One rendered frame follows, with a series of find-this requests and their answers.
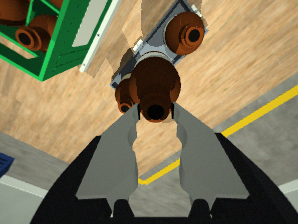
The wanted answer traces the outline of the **grey rectangular tray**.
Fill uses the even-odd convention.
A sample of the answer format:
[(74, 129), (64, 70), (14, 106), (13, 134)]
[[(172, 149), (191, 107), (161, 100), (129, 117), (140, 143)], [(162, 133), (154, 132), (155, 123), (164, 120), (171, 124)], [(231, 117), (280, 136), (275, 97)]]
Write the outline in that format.
[[(186, 0), (175, 0), (171, 7), (167, 10), (164, 16), (156, 24), (153, 30), (149, 33), (146, 39), (142, 42), (139, 48), (135, 51), (132, 57), (128, 60), (125, 66), (121, 69), (118, 75), (109, 85), (114, 90), (120, 83), (125, 74), (132, 72), (138, 59), (149, 51), (159, 51), (164, 53), (175, 66), (185, 55), (177, 55), (167, 48), (163, 41), (163, 30), (166, 23), (177, 14), (185, 11), (194, 12), (192, 7)], [(195, 13), (195, 12), (194, 12)], [(167, 15), (168, 14), (168, 15)], [(153, 33), (153, 34), (152, 34)]]

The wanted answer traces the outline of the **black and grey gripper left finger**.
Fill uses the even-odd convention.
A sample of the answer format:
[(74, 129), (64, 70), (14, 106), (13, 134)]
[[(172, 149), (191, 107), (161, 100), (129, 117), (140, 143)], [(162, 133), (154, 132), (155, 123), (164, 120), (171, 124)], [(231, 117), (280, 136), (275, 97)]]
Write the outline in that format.
[[(45, 195), (30, 224), (91, 224), (111, 217), (114, 203), (138, 187), (135, 103), (94, 139), (64, 170)], [(135, 123), (136, 122), (136, 123)]]

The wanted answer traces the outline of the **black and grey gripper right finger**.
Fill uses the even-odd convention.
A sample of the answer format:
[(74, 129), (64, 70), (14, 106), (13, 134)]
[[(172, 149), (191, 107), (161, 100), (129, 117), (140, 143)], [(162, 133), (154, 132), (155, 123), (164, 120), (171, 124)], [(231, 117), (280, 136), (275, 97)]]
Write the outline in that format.
[(234, 224), (298, 224), (298, 212), (277, 185), (222, 133), (176, 102), (171, 115), (182, 143), (180, 185), (191, 207), (204, 199), (212, 217)]

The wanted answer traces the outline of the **green crate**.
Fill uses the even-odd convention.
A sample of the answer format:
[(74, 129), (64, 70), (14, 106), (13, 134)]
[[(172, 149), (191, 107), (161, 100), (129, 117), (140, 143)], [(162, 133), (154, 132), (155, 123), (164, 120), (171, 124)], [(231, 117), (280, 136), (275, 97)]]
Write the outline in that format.
[[(38, 15), (58, 16), (47, 53), (23, 47), (15, 33), (20, 27), (0, 24), (0, 35), (35, 58), (27, 59), (0, 43), (0, 58), (43, 82), (83, 63), (112, 0), (31, 0), (26, 25)], [(52, 8), (52, 9), (51, 9)]]

